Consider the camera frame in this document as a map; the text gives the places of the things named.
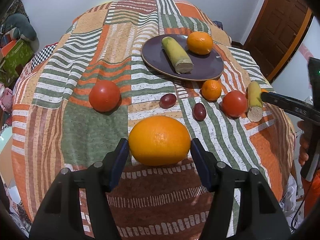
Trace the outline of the person's right hand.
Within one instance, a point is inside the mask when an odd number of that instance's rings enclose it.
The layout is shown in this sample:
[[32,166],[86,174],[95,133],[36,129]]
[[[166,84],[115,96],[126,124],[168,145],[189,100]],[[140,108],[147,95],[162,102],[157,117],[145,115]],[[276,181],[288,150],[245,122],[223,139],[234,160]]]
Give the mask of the person's right hand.
[[307,121],[299,121],[297,126],[303,131],[299,140],[300,149],[298,158],[300,165],[303,166],[309,159],[308,149],[312,133],[312,124]]

